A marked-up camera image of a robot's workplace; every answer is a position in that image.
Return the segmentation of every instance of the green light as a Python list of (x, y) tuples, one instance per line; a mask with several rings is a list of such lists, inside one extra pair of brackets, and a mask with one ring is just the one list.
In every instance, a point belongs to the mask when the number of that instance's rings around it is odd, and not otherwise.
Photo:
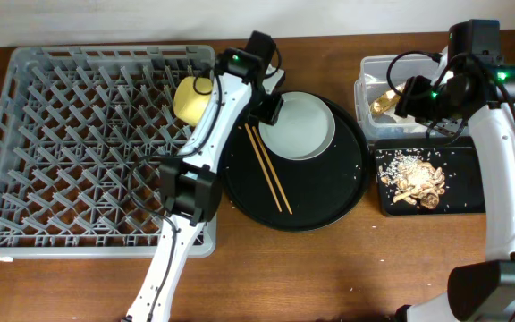
[(508, 77), (508, 74), (505, 72), (498, 72), (496, 73), (496, 76), (498, 76), (498, 80), (504, 81)]

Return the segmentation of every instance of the pair of chopsticks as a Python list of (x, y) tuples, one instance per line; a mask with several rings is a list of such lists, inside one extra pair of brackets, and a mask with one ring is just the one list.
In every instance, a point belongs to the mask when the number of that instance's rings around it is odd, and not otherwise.
[[(279, 212), (282, 212), (282, 206), (279, 204), (279, 200), (277, 199), (277, 195), (275, 194), (274, 185), (272, 184), (272, 181), (269, 179), (269, 174), (267, 174), (266, 166), (264, 165), (264, 160), (262, 160), (261, 155), (259, 154), (258, 146), (256, 145), (256, 141), (254, 140), (253, 135), (251, 134), (251, 131), (249, 130), (249, 125), (246, 123), (246, 132), (248, 133), (249, 140), (251, 141), (251, 145), (254, 148), (254, 152), (256, 152), (257, 161), (259, 161), (259, 165), (261, 165), (261, 170), (264, 172), (264, 176), (266, 177), (267, 185), (269, 185), (269, 190), (272, 192), (272, 195), (274, 196), (275, 204), (277, 205), (277, 208), (279, 209)], [(259, 137), (258, 129), (256, 129), (255, 126), (252, 126), (251, 129), (253, 130), (254, 134), (256, 135), (256, 140), (261, 148), (262, 153), (264, 154), (264, 157), (266, 158), (267, 165), (269, 166), (269, 170), (272, 172), (272, 176), (274, 177), (275, 184), (277, 184), (277, 189), (279, 190), (280, 194), (282, 195), (283, 201), (285, 202), (285, 206), (287, 206), (287, 209), (290, 211), (290, 215), (293, 215), (293, 212), (291, 211), (290, 203), (287, 201), (287, 198), (285, 197), (285, 192), (283, 192), (282, 184), (279, 182), (279, 179), (277, 178), (277, 173), (275, 172), (274, 166), (272, 165), (271, 160), (269, 159), (269, 156), (267, 155), (266, 147), (264, 147), (264, 142), (262, 142), (261, 138)]]

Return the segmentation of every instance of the white wall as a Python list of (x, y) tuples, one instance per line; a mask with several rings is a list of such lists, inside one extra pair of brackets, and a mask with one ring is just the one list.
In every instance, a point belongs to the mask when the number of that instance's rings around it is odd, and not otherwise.
[(515, 29), (515, 0), (0, 0), (0, 46)]

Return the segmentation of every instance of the black rectangular tray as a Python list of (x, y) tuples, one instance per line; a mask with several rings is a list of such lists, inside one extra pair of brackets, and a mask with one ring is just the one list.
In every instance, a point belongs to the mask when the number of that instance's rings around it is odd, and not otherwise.
[[(386, 170), (397, 150), (402, 150), (403, 155), (416, 155), (415, 148), (420, 150), (423, 161), (435, 168), (441, 166), (446, 177), (446, 192), (435, 209), (417, 208), (402, 200), (393, 204), (395, 186), (386, 186), (379, 177), (379, 166)], [(480, 165), (471, 138), (460, 138), (450, 146), (436, 146), (434, 139), (379, 140), (375, 143), (374, 157), (381, 210), (387, 216), (485, 212)]]

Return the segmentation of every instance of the black plate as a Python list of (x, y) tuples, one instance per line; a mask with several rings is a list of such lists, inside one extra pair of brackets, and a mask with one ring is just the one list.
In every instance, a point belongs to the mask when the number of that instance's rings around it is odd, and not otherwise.
[(233, 127), (224, 147), (220, 164), (224, 188), (236, 207), (263, 225), (292, 232), (317, 229), (347, 214), (367, 191), (370, 158), (362, 130), (340, 106), (319, 98), (335, 118), (330, 147), (304, 161), (287, 160), (267, 150), (293, 215), (272, 178), (283, 212), (277, 209), (243, 127), (245, 120)]
[[(382, 211), (388, 216), (485, 212), (480, 165), (472, 139), (460, 138), (450, 146), (430, 148), (433, 145), (427, 139), (379, 140), (375, 143), (376, 181)], [(402, 200), (392, 204), (395, 186), (386, 186), (379, 178), (379, 166), (386, 170), (395, 151), (401, 150), (403, 155), (415, 155), (412, 151), (414, 148), (420, 150), (424, 161), (434, 167), (441, 166), (444, 171), (446, 192), (440, 196), (435, 209), (417, 208)]]

